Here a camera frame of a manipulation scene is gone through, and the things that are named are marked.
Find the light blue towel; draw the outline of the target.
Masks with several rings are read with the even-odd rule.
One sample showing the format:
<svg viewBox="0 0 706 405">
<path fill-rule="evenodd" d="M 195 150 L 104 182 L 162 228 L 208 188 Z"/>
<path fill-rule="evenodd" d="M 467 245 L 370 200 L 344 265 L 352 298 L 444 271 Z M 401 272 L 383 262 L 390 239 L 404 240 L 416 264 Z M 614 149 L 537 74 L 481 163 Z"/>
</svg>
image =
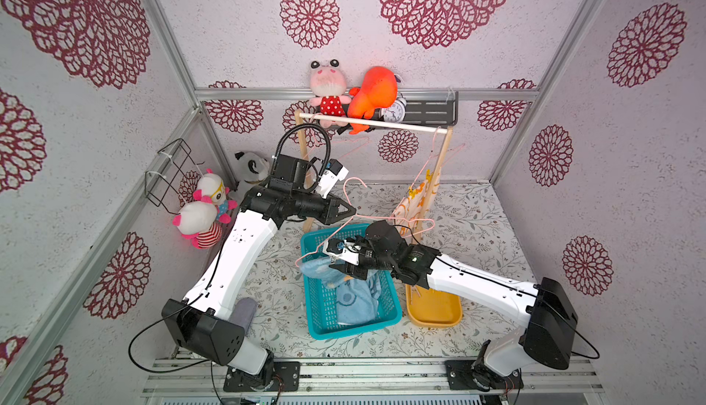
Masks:
<svg viewBox="0 0 706 405">
<path fill-rule="evenodd" d="M 366 280 L 351 279 L 350 287 L 336 288 L 336 320 L 339 325 L 358 326 L 377 317 L 381 280 L 373 273 Z"/>
</svg>

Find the blue spotted towel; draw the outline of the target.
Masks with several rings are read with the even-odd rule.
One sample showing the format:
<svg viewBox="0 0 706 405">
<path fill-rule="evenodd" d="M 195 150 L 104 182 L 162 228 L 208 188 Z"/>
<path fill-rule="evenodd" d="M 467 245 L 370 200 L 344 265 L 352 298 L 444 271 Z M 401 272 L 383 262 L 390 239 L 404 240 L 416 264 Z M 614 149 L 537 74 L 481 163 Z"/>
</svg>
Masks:
<svg viewBox="0 0 706 405">
<path fill-rule="evenodd" d="M 322 257 L 302 263 L 300 269 L 305 276 L 318 280 L 326 288 L 350 287 L 351 278 L 330 265 L 330 259 Z"/>
</svg>

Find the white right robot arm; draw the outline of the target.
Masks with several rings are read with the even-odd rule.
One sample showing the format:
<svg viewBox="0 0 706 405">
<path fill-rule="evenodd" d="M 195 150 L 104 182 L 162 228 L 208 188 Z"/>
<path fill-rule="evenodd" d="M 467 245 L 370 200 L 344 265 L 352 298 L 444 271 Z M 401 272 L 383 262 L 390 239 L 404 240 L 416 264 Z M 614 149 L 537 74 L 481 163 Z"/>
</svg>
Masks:
<svg viewBox="0 0 706 405">
<path fill-rule="evenodd" d="M 504 337 L 483 345 L 474 373 L 503 379 L 520 368 L 541 364 L 566 370 L 577 331 L 577 314 L 561 284 L 551 278 L 522 282 L 465 265 L 438 249 L 408 243 L 385 221 L 354 238 L 327 241 L 331 268 L 364 280 L 382 270 L 410 287 L 449 293 L 492 309 L 516 324 Z"/>
</svg>

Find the white orange patterned towel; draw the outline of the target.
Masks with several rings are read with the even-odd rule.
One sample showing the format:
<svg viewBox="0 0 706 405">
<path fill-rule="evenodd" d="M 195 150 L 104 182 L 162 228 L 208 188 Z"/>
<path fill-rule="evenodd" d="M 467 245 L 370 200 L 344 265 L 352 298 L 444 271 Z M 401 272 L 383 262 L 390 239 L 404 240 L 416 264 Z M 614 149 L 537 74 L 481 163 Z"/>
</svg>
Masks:
<svg viewBox="0 0 706 405">
<path fill-rule="evenodd" d="M 422 218 L 426 215 L 428 210 L 431 208 L 434 199 L 438 193 L 439 190 L 439 183 L 435 182 L 434 184 L 429 184 L 426 187 L 426 192 L 424 194 L 419 194 L 417 195 L 414 199 L 410 199 L 408 196 L 406 196 L 400 204 L 397 206 L 397 208 L 393 211 L 393 215 L 399 218 L 405 218 L 405 219 L 413 219 L 413 218 Z M 420 222 L 416 222 L 413 224 L 413 229 L 417 229 L 417 224 Z M 409 230 L 405 229 L 402 227 L 403 224 L 407 224 L 404 221 L 395 221 L 395 225 L 397 226 L 397 230 L 403 237 L 409 237 Z"/>
</svg>

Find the teal plastic basket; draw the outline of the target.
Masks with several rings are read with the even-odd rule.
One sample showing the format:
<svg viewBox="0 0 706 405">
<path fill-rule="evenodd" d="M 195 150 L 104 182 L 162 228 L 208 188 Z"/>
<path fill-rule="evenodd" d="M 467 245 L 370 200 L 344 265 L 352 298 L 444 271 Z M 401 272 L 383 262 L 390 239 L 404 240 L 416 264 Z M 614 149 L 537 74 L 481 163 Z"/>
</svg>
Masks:
<svg viewBox="0 0 706 405">
<path fill-rule="evenodd" d="M 309 333 L 316 340 L 338 339 L 369 333 L 400 322 L 403 316 L 393 278 L 388 272 L 371 271 L 366 280 L 347 280 L 327 267 L 322 242 L 329 236 L 345 240 L 365 233 L 365 224 L 342 230 L 318 230 L 303 235 L 304 294 Z"/>
</svg>

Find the grey husky plush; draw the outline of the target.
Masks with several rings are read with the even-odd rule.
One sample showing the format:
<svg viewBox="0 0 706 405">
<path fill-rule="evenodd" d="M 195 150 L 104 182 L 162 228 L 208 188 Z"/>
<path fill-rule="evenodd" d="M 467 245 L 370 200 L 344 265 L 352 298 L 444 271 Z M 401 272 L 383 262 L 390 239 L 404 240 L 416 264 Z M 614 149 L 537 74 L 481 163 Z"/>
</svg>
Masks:
<svg viewBox="0 0 706 405">
<path fill-rule="evenodd" d="M 253 186 L 261 186 L 268 178 L 270 161 L 253 151 L 235 154 L 236 198 L 241 201 Z"/>
</svg>

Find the yellow clothespin on orange towel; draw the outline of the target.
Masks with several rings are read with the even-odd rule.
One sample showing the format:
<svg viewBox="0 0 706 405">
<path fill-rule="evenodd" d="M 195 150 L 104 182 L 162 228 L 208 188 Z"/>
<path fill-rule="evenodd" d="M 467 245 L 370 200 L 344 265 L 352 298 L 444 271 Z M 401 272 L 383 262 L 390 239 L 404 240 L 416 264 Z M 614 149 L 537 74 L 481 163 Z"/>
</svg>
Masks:
<svg viewBox="0 0 706 405">
<path fill-rule="evenodd" d="M 410 199 L 414 199 L 419 194 L 424 194 L 426 192 L 426 187 L 432 179 L 432 172 L 430 169 L 426 170 L 426 176 L 423 181 L 421 181 L 416 187 L 411 186 L 408 190 L 407 196 Z"/>
</svg>

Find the yellow plastic tray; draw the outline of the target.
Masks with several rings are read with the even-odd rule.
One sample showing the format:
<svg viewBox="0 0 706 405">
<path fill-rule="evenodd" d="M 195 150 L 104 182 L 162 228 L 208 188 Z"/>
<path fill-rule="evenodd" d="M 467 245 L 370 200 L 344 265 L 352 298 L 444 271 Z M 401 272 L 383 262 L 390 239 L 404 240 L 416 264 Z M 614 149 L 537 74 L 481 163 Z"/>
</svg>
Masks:
<svg viewBox="0 0 706 405">
<path fill-rule="evenodd" d="M 405 286 L 406 312 L 413 324 L 427 328 L 450 328 L 463 319 L 461 298 L 423 287 Z"/>
</svg>

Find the grey slipper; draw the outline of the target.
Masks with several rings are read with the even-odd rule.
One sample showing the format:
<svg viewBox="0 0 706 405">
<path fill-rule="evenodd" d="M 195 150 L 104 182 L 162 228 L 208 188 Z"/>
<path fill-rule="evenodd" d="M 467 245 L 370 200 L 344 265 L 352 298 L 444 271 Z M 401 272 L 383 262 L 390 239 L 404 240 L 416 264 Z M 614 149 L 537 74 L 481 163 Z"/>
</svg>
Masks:
<svg viewBox="0 0 706 405">
<path fill-rule="evenodd" d="M 229 322 L 241 327 L 248 334 L 256 316 L 258 303 L 253 298 L 241 298 L 233 306 Z"/>
</svg>

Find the white alarm clock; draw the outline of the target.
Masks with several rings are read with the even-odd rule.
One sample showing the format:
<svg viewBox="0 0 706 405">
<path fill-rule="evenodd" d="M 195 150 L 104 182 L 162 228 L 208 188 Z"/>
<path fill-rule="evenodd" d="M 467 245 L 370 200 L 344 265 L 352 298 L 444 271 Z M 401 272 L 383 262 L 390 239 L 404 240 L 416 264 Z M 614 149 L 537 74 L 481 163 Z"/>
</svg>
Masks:
<svg viewBox="0 0 706 405">
<path fill-rule="evenodd" d="M 407 101 L 404 96 L 399 96 L 389 106 L 381 110 L 382 120 L 387 123 L 402 123 L 406 116 Z"/>
</svg>

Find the pink frog plush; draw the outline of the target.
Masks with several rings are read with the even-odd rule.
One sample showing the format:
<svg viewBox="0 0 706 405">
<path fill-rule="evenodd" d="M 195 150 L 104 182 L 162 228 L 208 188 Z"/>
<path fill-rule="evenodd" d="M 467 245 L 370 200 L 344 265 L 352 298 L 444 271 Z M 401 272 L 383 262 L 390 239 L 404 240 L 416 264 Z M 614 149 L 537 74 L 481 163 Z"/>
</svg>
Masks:
<svg viewBox="0 0 706 405">
<path fill-rule="evenodd" d="M 308 101 L 310 107 L 324 116 L 347 116 L 344 107 L 351 103 L 351 97 L 346 95 L 347 81 L 338 60 L 310 63 L 310 89 L 314 94 Z"/>
</svg>

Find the orange plush toy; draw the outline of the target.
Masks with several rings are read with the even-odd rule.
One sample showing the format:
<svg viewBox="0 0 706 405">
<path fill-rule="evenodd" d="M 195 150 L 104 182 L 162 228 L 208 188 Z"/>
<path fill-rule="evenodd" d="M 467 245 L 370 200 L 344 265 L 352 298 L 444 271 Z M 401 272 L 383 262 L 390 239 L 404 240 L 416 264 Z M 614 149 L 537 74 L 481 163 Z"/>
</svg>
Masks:
<svg viewBox="0 0 706 405">
<path fill-rule="evenodd" d="M 347 117 L 369 120 L 376 109 L 393 105 L 398 96 L 398 81 L 391 70 L 375 66 L 366 72 L 361 86 L 349 90 L 349 95 L 352 99 Z"/>
</svg>

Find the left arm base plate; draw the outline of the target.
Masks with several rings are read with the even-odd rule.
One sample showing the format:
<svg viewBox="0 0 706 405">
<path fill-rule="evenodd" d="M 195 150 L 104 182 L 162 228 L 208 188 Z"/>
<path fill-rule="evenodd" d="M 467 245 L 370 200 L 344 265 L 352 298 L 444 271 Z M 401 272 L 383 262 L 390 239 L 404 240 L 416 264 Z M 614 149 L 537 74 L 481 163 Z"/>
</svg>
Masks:
<svg viewBox="0 0 706 405">
<path fill-rule="evenodd" d="M 299 390 L 302 365 L 300 362 L 272 360 L 255 375 L 243 370 L 228 368 L 224 392 L 294 392 Z"/>
</svg>

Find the black wall shelf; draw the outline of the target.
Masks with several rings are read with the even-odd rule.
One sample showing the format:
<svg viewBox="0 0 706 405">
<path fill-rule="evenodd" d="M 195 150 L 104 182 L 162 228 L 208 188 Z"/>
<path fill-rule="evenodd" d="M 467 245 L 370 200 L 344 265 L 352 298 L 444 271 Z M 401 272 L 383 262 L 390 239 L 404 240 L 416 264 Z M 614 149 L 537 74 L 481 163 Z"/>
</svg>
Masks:
<svg viewBox="0 0 706 405">
<path fill-rule="evenodd" d="M 424 127 L 448 128 L 457 125 L 459 119 L 458 94 L 447 93 L 442 99 L 410 98 L 406 100 L 403 122 Z"/>
</svg>

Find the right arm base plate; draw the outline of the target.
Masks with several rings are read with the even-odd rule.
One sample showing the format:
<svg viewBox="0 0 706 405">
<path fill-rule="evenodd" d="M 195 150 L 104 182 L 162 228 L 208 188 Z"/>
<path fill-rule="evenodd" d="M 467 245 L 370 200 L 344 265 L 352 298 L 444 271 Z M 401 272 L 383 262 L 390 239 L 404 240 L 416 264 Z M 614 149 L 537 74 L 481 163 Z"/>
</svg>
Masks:
<svg viewBox="0 0 706 405">
<path fill-rule="evenodd" d="M 524 383 L 520 372 L 515 370 L 508 377 L 501 377 L 476 360 L 447 360 L 444 362 L 451 390 L 521 390 Z"/>
</svg>

